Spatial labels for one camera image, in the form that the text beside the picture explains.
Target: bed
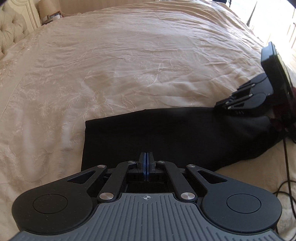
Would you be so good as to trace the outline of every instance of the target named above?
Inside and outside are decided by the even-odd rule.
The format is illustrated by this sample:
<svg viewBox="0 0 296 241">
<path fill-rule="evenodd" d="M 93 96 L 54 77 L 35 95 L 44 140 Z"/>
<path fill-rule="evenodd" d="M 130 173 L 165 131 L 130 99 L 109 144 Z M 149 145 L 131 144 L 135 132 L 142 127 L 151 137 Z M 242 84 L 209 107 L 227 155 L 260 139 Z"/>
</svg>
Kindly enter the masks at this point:
<svg viewBox="0 0 296 241">
<path fill-rule="evenodd" d="M 0 61 L 0 240 L 18 231 L 11 215 L 17 196 L 80 171 L 86 120 L 212 107 L 263 72 L 262 47 L 226 5 L 176 0 L 66 17 L 7 49 Z M 287 147 L 295 180 L 296 145 Z M 287 179 L 283 144 L 218 172 L 275 192 Z M 290 239 L 296 221 L 288 198 L 279 198 L 279 232 Z"/>
</svg>

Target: black cloth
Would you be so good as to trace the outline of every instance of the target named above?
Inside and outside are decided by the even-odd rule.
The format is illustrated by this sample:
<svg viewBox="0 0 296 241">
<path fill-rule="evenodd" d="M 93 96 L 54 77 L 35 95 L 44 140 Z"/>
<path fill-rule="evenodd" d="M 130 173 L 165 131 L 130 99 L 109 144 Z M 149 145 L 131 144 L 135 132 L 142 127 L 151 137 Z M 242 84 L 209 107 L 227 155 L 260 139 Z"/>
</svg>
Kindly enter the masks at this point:
<svg viewBox="0 0 296 241">
<path fill-rule="evenodd" d="M 82 170 L 137 161 L 144 151 L 180 168 L 195 164 L 216 171 L 259 156 L 282 138 L 266 116 L 217 115 L 204 107 L 143 110 L 85 125 Z"/>
</svg>

